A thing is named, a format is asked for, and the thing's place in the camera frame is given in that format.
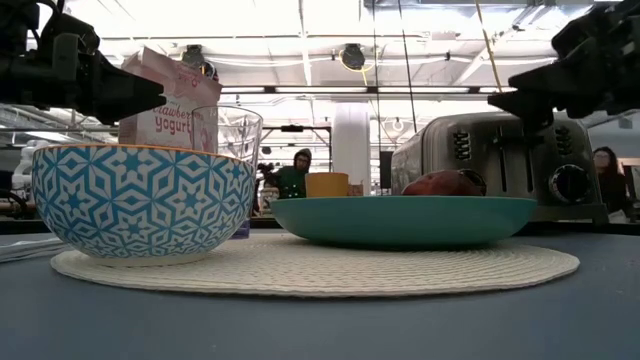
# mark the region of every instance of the woven placemat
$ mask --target woven placemat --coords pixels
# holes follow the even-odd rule
[[[317,246],[293,235],[229,240],[182,265],[109,267],[67,251],[51,260],[74,278],[127,288],[304,297],[404,296],[531,286],[569,274],[580,261],[505,243],[466,251],[383,252]]]

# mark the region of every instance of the teal plate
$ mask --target teal plate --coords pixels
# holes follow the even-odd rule
[[[278,223],[330,245],[430,247],[508,238],[531,217],[530,199],[472,196],[359,196],[277,200]]]

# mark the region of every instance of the gray table surface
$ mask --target gray table surface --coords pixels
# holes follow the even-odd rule
[[[515,241],[582,264],[566,278],[520,290],[302,300],[121,289],[59,275],[46,258],[7,263],[0,265],[0,358],[640,359],[640,238]]]

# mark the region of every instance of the pillar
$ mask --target pillar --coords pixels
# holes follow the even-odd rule
[[[369,104],[338,103],[332,124],[333,171],[349,175],[352,185],[371,193]]]

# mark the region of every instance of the stainless steel toaster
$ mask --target stainless steel toaster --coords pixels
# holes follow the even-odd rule
[[[587,130],[563,113],[534,137],[504,112],[441,117],[394,152],[391,168],[393,194],[423,174],[470,169],[487,196],[536,199],[532,221],[608,221]]]

